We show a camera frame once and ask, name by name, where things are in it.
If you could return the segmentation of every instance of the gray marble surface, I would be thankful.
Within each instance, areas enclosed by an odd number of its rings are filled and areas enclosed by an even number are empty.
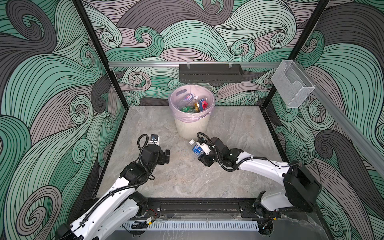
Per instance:
[[[158,134],[161,148],[170,149],[170,163],[158,165],[155,180],[137,189],[146,197],[257,197],[260,191],[278,186],[252,172],[226,172],[217,163],[205,167],[188,140],[178,136],[169,107],[135,106],[129,108],[97,197],[137,158],[136,142],[143,133]],[[215,107],[205,133],[220,138],[228,148],[281,161],[259,107]]]

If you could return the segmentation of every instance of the plastic water bottle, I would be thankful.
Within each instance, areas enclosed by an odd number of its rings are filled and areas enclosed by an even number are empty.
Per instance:
[[[201,149],[201,147],[199,147],[195,141],[192,139],[191,141],[189,141],[189,144],[191,144],[192,146],[194,146],[192,148],[192,151],[196,154],[196,156],[200,157],[201,155],[204,154],[204,151]]]
[[[190,102],[192,102],[195,99],[195,95],[193,93],[188,93],[185,95],[177,104],[176,106],[181,109],[185,106],[187,106]]]

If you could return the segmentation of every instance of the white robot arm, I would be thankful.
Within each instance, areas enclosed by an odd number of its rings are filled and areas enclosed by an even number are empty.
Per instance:
[[[320,184],[301,163],[289,164],[255,157],[241,149],[228,149],[216,137],[209,139],[205,134],[199,134],[205,139],[199,138],[197,143],[206,154],[198,159],[205,166],[218,162],[226,171],[254,172],[281,185],[271,192],[262,191],[259,194],[253,206],[260,218],[268,217],[276,209],[284,207],[295,206],[306,212],[313,210]],[[152,173],[157,164],[169,163],[169,150],[165,153],[161,150],[157,135],[151,136],[150,143],[140,148],[139,163],[127,165],[109,191],[91,209],[71,225],[63,224],[56,230],[56,240],[103,240],[127,220],[145,214],[148,200],[135,192],[139,185],[148,180],[148,172],[144,168]]]
[[[281,185],[268,193],[260,193],[255,203],[260,215],[268,215],[268,212],[292,206],[306,212],[313,211],[321,185],[302,163],[276,162],[265,157],[252,156],[241,149],[229,149],[219,138],[210,139],[201,132],[197,137],[197,144],[205,152],[198,160],[205,166],[209,167],[218,162],[228,172],[246,170],[270,178]]]
[[[143,147],[140,139],[146,137]],[[149,180],[157,164],[169,163],[169,150],[161,150],[158,135],[143,134],[137,141],[140,149],[139,162],[131,162],[120,173],[120,177],[86,213],[71,225],[62,224],[55,232],[57,240],[92,240],[106,239],[119,226],[134,216],[146,212],[148,199],[135,192],[138,186]]]

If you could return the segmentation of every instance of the trash can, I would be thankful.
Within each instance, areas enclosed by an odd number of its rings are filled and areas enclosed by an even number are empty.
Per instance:
[[[198,99],[207,98],[207,108],[199,113],[180,111],[177,104],[190,93],[195,97],[198,96]],[[188,140],[196,139],[198,132],[205,132],[207,130],[209,116],[215,106],[215,97],[207,88],[198,85],[181,86],[172,92],[168,102],[175,118],[177,132],[182,138]]]

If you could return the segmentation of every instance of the red wire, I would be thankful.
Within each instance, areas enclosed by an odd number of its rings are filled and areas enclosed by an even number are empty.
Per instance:
[[[155,210],[153,210],[153,209],[148,209],[148,210],[152,210],[153,213],[155,213],[155,218],[157,217],[157,213],[155,212]]]

